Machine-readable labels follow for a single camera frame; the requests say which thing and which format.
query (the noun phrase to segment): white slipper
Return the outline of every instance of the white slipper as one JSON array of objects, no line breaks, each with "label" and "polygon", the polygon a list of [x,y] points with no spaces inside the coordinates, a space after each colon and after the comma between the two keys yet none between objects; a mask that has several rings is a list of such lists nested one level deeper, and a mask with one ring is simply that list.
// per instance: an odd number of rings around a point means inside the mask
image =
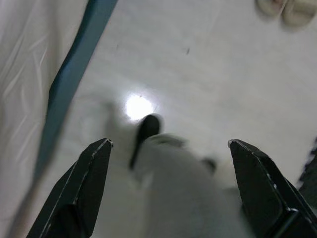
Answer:
[{"label": "white slipper", "polygon": [[278,16],[287,0],[257,0],[259,8],[269,16]]},{"label": "white slipper", "polygon": [[317,12],[317,0],[289,0],[283,10],[283,19],[290,26],[308,24]]}]

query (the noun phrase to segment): tile floor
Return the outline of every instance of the tile floor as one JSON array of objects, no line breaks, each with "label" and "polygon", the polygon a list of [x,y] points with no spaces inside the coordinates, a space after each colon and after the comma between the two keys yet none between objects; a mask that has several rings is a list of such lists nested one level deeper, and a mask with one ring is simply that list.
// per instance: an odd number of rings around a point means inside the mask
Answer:
[{"label": "tile floor", "polygon": [[108,137],[115,146],[94,237],[140,237],[144,194],[126,166],[135,118],[151,111],[198,158],[220,160],[224,186],[235,184],[232,138],[267,152],[296,184],[317,136],[316,62],[317,19],[294,31],[252,0],[119,0],[37,200],[89,143]]}]

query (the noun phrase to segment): foot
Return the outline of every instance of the foot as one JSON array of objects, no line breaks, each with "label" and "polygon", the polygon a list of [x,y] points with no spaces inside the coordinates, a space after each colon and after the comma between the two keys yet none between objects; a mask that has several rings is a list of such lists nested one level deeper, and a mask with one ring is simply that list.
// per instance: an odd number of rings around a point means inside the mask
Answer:
[{"label": "foot", "polygon": [[160,133],[160,120],[159,117],[156,115],[148,115],[143,118],[138,134],[136,137],[136,145],[134,149],[133,156],[130,161],[130,169],[132,170],[134,168],[134,165],[136,163],[136,159],[138,156],[139,149],[142,145],[142,143],[149,137],[153,135],[157,135]]}]

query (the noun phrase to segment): white floor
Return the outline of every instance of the white floor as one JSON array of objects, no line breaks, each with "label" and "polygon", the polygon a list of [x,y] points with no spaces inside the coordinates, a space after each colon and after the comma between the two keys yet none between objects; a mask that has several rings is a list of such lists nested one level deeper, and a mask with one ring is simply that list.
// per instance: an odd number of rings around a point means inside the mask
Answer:
[{"label": "white floor", "polygon": [[235,184],[233,138],[265,151],[296,184],[317,136],[316,62],[316,19],[294,31],[266,19],[253,0],[119,0],[39,204],[89,143],[108,137],[114,149],[94,237],[140,237],[144,196],[127,163],[138,122],[130,117],[146,113],[131,103],[144,100],[151,105],[142,108],[161,114],[164,130],[188,139],[198,158],[221,161],[224,186]]}]

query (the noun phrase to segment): white bed sheet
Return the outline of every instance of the white bed sheet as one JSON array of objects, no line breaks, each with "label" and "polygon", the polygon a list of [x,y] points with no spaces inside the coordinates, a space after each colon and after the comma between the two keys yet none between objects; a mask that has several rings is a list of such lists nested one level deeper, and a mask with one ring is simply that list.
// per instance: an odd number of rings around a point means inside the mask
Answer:
[{"label": "white bed sheet", "polygon": [[27,193],[50,86],[87,0],[0,0],[0,237]]}]

